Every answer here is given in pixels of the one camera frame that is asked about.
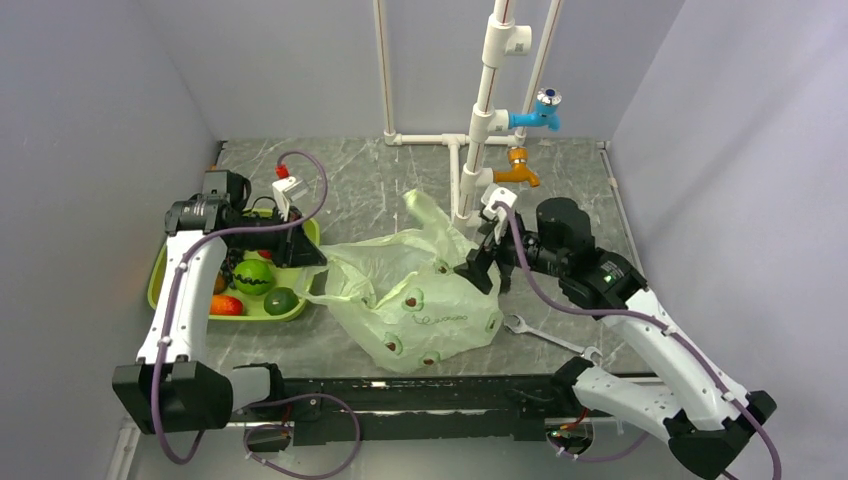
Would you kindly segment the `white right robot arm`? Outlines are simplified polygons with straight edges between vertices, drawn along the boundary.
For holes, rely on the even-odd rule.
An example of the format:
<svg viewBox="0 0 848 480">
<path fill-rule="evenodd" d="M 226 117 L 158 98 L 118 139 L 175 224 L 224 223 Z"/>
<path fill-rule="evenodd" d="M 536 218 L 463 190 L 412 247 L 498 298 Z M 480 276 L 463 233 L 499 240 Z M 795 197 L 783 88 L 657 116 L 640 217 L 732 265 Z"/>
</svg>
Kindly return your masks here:
<svg viewBox="0 0 848 480">
<path fill-rule="evenodd" d="M 724 373 L 673 321 L 645 277 L 624 256 L 599 247 L 586 212 L 571 199 L 550 198 L 537 206 L 536 226 L 527 229 L 512 204 L 491 198 L 482 212 L 482 242 L 456 272 L 489 292 L 488 269 L 504 275 L 519 269 L 529 284 L 537 274 L 554 278 L 566 297 L 554 309 L 587 316 L 619 335 L 661 380 L 662 388 L 620 378 L 589 355 L 567 361 L 551 378 L 557 411 L 596 410 L 663 441 L 673 457 L 702 479 L 728 475 L 753 437 L 781 478 L 778 449 L 765 430 L 776 403 L 763 390 L 750 391 Z"/>
</svg>

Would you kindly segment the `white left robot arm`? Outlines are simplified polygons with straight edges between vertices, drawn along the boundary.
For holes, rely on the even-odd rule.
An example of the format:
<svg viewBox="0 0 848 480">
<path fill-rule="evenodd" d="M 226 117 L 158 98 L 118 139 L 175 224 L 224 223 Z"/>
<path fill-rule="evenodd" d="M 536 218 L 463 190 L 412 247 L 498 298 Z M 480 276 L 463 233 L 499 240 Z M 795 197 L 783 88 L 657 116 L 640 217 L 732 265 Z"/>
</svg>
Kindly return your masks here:
<svg viewBox="0 0 848 480">
<path fill-rule="evenodd" d="M 272 420 L 287 406 L 280 369 L 271 363 L 223 375 L 207 365 L 206 335 L 213 286 L 233 249 L 265 250 L 282 268 L 323 265 L 293 200 L 305 193 L 294 176 L 272 184 L 275 209 L 246 213 L 249 180 L 229 170 L 206 172 L 200 193 L 176 201 L 164 218 L 164 277 L 147 337 L 130 365 L 118 366 L 112 388 L 144 434 L 223 428 L 249 407 Z"/>
</svg>

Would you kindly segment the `light green plastic bag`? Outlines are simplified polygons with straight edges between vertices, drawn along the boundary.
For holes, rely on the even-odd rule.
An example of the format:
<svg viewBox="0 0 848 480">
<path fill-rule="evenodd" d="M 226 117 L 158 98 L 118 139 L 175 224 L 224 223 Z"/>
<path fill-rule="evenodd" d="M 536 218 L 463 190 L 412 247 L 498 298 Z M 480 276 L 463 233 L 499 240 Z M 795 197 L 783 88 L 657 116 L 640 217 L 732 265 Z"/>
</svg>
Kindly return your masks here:
<svg viewBox="0 0 848 480">
<path fill-rule="evenodd" d="M 405 193 L 417 228 L 354 243 L 323 245 L 323 266 L 301 270 L 293 290 L 328 308 L 383 369 L 408 374 L 491 344 L 504 314 L 500 278 L 479 291 L 454 272 L 474 243 L 426 193 Z"/>
</svg>

